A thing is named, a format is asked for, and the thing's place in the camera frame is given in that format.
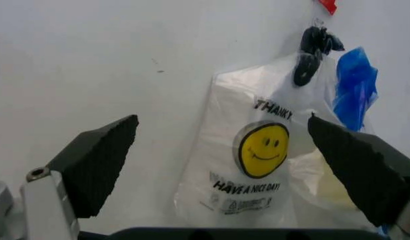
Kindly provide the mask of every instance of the white surface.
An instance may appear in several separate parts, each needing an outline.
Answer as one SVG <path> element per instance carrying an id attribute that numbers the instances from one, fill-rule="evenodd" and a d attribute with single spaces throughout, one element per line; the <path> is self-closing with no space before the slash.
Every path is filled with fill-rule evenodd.
<path id="1" fill-rule="evenodd" d="M 212 74 L 294 51 L 312 4 L 0 0 L 0 180 L 17 191 L 79 132 L 136 113 L 116 188 L 81 227 L 176 225 L 173 193 Z M 326 25 L 347 49 L 364 46 L 380 71 L 374 130 L 410 157 L 410 0 L 337 4 Z"/>

